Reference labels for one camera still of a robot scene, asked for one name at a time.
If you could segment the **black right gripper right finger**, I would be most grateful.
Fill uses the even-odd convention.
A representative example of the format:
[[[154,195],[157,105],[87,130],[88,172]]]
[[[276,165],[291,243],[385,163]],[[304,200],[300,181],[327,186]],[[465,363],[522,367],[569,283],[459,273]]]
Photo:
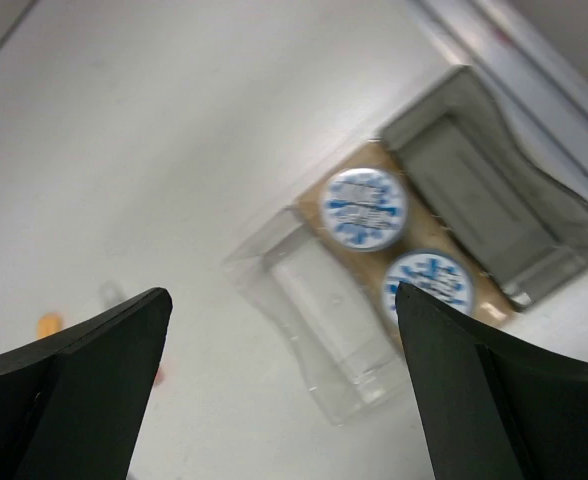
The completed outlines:
[[[588,362],[400,283],[399,332],[438,479],[588,479]]]

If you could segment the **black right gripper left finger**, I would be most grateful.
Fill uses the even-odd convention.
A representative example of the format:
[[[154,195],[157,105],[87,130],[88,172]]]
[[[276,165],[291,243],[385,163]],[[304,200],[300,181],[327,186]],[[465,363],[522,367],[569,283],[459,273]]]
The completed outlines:
[[[0,479],[124,479],[172,299],[149,289],[0,354]]]

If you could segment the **blue white round jar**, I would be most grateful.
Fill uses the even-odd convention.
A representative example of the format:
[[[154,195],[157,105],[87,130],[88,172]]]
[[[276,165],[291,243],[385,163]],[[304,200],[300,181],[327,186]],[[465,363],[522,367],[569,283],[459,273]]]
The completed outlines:
[[[474,310],[475,286],[470,273],[444,252],[412,250],[388,267],[381,287],[381,304],[395,326],[398,325],[395,296],[400,283],[414,285],[464,314],[471,315]]]
[[[409,218],[409,195],[391,172],[369,167],[334,174],[318,206],[325,231],[342,247],[380,251],[400,239]]]

